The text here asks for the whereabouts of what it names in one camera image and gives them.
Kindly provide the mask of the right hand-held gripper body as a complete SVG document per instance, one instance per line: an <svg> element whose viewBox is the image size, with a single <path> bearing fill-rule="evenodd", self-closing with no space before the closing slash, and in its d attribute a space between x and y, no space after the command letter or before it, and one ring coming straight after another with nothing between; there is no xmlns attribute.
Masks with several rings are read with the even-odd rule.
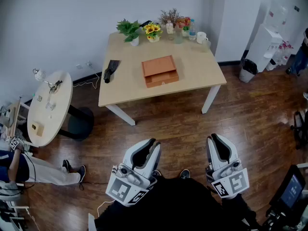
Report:
<svg viewBox="0 0 308 231"><path fill-rule="evenodd" d="M206 178L212 187L208 189L220 198L232 199L249 188L247 168L243 168L240 159L214 170L212 165L206 168Z"/></svg>

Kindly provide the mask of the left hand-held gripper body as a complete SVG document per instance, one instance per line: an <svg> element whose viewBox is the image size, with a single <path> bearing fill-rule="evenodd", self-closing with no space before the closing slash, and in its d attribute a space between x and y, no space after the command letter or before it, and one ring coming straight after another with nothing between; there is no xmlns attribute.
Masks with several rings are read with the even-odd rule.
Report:
<svg viewBox="0 0 308 231"><path fill-rule="evenodd" d="M152 175L144 176L124 164L113 166L106 194L124 206L133 206L157 183Z"/></svg>

